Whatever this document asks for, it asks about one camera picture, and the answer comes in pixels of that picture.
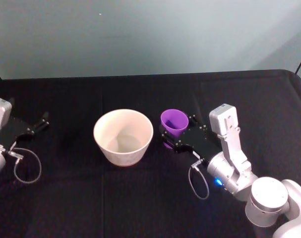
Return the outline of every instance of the gray wall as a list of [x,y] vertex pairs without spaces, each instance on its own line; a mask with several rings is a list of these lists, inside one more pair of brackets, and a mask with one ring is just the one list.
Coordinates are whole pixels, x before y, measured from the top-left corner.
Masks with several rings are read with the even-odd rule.
[[301,0],[0,0],[0,76],[283,68],[301,60]]

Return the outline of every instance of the black tablecloth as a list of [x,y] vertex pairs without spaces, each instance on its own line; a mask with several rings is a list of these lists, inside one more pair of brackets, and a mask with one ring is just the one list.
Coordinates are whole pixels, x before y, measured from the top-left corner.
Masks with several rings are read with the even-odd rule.
[[[12,116],[29,123],[50,112],[50,129],[18,146],[37,153],[43,175],[24,186],[8,158],[0,173],[0,238],[254,237],[244,203],[210,185],[197,199],[187,180],[194,159],[161,143],[160,113],[178,108],[208,119],[237,108],[242,149],[258,176],[301,185],[301,79],[285,70],[5,80],[0,97],[15,98]],[[119,168],[103,156],[93,127],[104,113],[129,108],[153,123],[142,160]],[[37,169],[32,158],[22,162]],[[197,186],[204,193],[203,183]]]

